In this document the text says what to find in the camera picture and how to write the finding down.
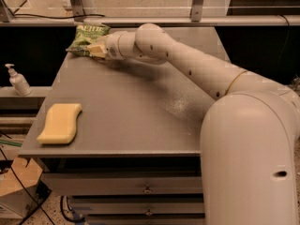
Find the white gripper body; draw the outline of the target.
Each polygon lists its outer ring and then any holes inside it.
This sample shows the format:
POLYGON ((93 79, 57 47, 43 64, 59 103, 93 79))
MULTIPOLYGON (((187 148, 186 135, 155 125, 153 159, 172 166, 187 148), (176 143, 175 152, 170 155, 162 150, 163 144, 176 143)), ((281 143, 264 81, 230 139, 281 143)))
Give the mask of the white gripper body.
POLYGON ((112 60, 123 60, 124 57, 119 50, 119 40, 123 35, 122 32, 115 32, 106 36, 105 47, 107 58, 112 60))

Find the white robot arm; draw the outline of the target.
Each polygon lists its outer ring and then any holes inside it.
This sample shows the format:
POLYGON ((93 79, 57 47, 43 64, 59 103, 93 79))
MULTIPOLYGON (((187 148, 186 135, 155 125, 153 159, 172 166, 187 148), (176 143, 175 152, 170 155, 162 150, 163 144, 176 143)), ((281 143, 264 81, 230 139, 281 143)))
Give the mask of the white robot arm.
POLYGON ((103 59, 167 61, 214 99, 200 135, 206 225, 299 225, 300 99, 290 87, 191 48, 152 23, 98 37, 88 50, 103 59))

